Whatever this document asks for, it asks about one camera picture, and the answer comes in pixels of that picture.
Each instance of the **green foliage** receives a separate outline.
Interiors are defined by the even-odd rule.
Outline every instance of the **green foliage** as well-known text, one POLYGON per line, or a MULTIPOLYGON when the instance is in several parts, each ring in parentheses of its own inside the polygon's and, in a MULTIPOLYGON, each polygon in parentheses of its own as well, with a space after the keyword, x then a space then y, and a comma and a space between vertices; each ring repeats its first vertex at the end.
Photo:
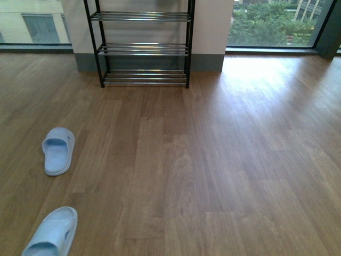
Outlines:
POLYGON ((293 14, 286 11, 289 5, 279 0, 234 11, 229 46, 288 46, 289 37, 293 46, 305 46, 315 21, 293 20, 293 14))

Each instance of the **light blue slipper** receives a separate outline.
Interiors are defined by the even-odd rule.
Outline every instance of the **light blue slipper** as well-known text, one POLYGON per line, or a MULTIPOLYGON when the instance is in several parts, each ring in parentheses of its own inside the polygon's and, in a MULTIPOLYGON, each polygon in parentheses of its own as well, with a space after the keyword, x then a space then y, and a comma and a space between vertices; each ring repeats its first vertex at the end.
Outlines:
POLYGON ((63 127, 53 128, 47 134, 42 147, 47 175, 61 175, 70 168, 75 147, 75 136, 71 131, 63 127))
POLYGON ((39 225, 22 256, 67 256, 77 228, 77 211, 68 206, 51 212, 39 225))

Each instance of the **building window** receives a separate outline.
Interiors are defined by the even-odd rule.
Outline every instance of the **building window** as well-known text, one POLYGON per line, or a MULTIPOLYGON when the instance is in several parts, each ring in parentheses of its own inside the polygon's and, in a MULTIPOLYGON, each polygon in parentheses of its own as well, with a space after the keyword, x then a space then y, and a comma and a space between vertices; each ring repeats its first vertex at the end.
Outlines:
POLYGON ((23 14, 22 17, 33 43, 59 44, 58 33, 51 14, 23 14))

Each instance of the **window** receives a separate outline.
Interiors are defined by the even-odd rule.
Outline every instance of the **window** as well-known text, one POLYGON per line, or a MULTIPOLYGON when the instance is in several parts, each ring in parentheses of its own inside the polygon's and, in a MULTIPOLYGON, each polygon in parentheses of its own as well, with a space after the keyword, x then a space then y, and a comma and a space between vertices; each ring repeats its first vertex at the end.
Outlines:
POLYGON ((33 43, 59 44, 58 33, 53 17, 50 14, 23 14, 22 15, 33 43))
POLYGON ((71 47, 64 10, 60 0, 0 1, 0 31, 5 40, 2 48, 51 49, 71 47))
POLYGON ((323 6, 325 1, 332 2, 253 0, 240 4, 239 1, 233 9, 227 47, 312 47, 320 20, 326 18, 321 16, 317 5, 323 6))

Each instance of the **gray baseboard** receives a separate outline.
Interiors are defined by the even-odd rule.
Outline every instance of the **gray baseboard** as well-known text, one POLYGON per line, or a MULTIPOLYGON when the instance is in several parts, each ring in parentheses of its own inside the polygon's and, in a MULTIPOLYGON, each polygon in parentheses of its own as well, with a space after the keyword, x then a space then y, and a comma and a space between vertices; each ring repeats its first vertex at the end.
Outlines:
MULTIPOLYGON (((91 53, 75 53, 78 71, 97 71, 95 55, 91 53)), ((184 58, 178 57, 120 57, 110 59, 112 68, 120 69, 182 69, 184 58)), ((192 71, 222 71, 223 54, 192 54, 192 71)), ((100 58, 102 70, 105 60, 100 58)))

